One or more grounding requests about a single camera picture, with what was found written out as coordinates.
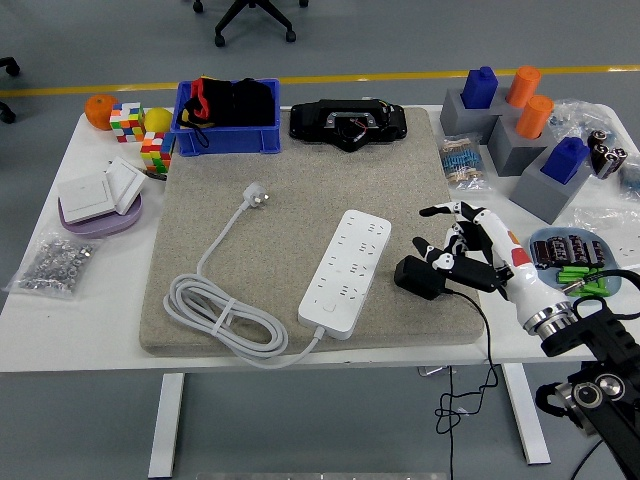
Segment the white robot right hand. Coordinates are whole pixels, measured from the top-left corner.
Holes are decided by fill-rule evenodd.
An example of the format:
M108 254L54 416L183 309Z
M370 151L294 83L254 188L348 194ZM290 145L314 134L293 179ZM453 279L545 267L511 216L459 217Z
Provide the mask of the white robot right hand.
M450 201L424 208L419 214L456 216L443 247L436 248L421 237L413 239L433 270L477 290L500 292L516 306L518 322L531 335L576 321L566 294L540 280L530 256L496 213Z

